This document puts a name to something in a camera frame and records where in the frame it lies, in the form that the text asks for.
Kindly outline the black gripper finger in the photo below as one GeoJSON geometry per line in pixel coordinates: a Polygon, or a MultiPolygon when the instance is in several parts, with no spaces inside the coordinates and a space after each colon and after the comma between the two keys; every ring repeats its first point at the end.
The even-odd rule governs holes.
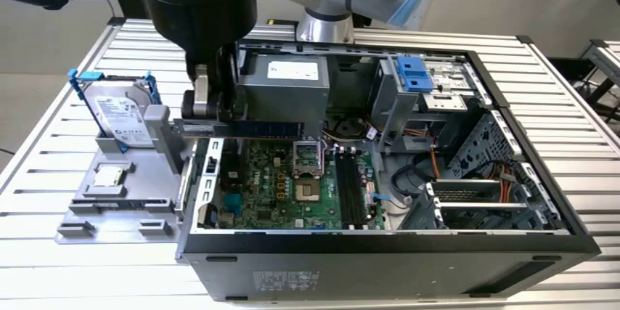
{"type": "Polygon", "coordinates": [[[217,116],[217,96],[213,96],[206,65],[194,65],[188,74],[193,87],[182,94],[181,117],[182,119],[213,119],[217,116]]]}
{"type": "Polygon", "coordinates": [[[238,82],[238,46],[224,45],[216,56],[217,119],[230,121],[236,110],[236,84],[238,82]]]}

